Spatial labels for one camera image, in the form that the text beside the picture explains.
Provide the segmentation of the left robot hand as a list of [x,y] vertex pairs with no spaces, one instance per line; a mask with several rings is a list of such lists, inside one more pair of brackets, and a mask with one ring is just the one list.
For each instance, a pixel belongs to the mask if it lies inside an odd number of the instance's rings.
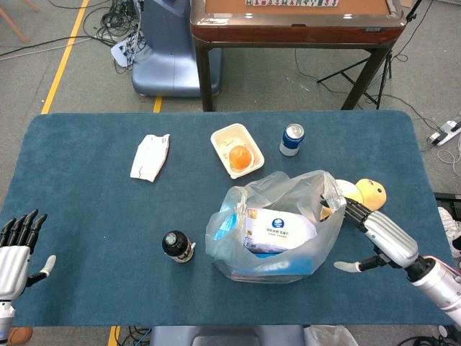
[[56,256],[52,254],[40,271],[29,273],[30,258],[47,217],[34,209],[10,219],[1,229],[1,302],[16,300],[25,288],[47,278],[55,267]]

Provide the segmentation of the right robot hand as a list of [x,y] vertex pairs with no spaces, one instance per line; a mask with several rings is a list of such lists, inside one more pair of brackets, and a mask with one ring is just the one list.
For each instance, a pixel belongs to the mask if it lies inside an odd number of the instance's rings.
[[380,211],[372,211],[351,198],[345,198],[345,218],[350,220],[373,244],[376,255],[361,262],[335,262],[345,272],[364,272],[390,265],[412,275],[420,275],[428,265],[419,255],[417,242]]

